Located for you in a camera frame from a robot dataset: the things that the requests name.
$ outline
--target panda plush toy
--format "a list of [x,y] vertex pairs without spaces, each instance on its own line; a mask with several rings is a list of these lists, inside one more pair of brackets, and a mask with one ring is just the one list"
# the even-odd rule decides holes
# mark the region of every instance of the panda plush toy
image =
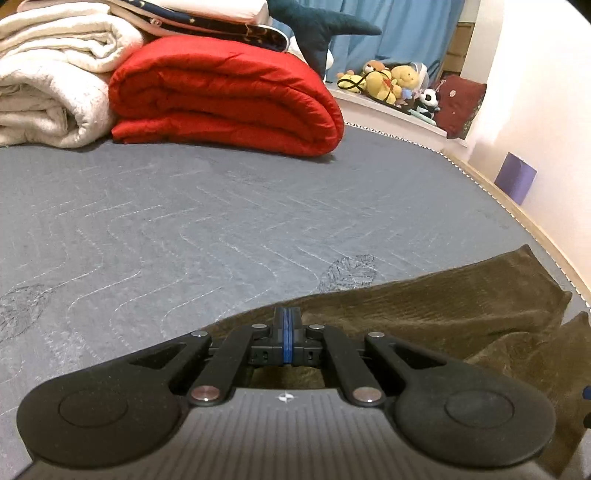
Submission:
[[433,120],[435,113],[441,110],[439,108],[439,93],[432,88],[426,89],[417,99],[415,110],[420,115],[426,116],[429,120]]

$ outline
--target blue curtain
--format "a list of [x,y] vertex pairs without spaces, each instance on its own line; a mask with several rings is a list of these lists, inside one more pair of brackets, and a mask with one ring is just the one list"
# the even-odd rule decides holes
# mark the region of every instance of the blue curtain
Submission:
[[[430,66],[442,60],[462,13],[465,0],[298,0],[307,7],[355,15],[382,28],[379,37],[335,37],[330,50],[335,57],[329,81],[338,72],[363,68],[368,60],[400,63],[419,61]],[[293,35],[286,25],[277,28]]]

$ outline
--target grey ribbed surface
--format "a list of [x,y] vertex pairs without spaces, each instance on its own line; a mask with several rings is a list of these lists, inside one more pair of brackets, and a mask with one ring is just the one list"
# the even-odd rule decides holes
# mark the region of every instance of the grey ribbed surface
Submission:
[[191,411],[158,452],[127,466],[75,472],[44,463],[19,480],[468,480],[550,479],[535,464],[475,473],[429,460],[395,434],[384,414],[345,403],[336,390],[237,390]]

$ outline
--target white wall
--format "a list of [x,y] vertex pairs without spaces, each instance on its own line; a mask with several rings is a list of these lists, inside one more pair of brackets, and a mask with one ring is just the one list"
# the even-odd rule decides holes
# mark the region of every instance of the white wall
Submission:
[[480,0],[466,0],[464,2],[464,10],[460,15],[460,22],[474,23],[478,16],[478,7],[480,6]]
[[487,82],[501,36],[504,4],[505,0],[466,0],[462,15],[469,17],[476,12],[476,25],[460,75],[462,78]]
[[470,164],[491,180],[509,151],[532,165],[522,208],[591,285],[591,25],[566,0],[531,5],[505,3]]

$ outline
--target round pad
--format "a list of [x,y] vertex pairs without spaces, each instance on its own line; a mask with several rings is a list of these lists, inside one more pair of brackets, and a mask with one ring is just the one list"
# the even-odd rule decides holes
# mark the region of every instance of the round pad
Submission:
[[514,412],[510,400],[486,390],[453,394],[447,399],[445,410],[456,422],[475,429],[500,427],[513,418]]
[[176,430],[181,407],[152,370],[127,365],[125,375],[82,370],[32,390],[17,413],[18,431],[33,458],[100,469],[140,458]]
[[61,417],[76,427],[97,428],[119,420],[127,400],[112,390],[88,389],[68,395],[60,404]]
[[506,468],[535,457],[552,438],[552,404],[515,379],[454,360],[404,375],[406,389],[390,413],[402,435],[431,458]]

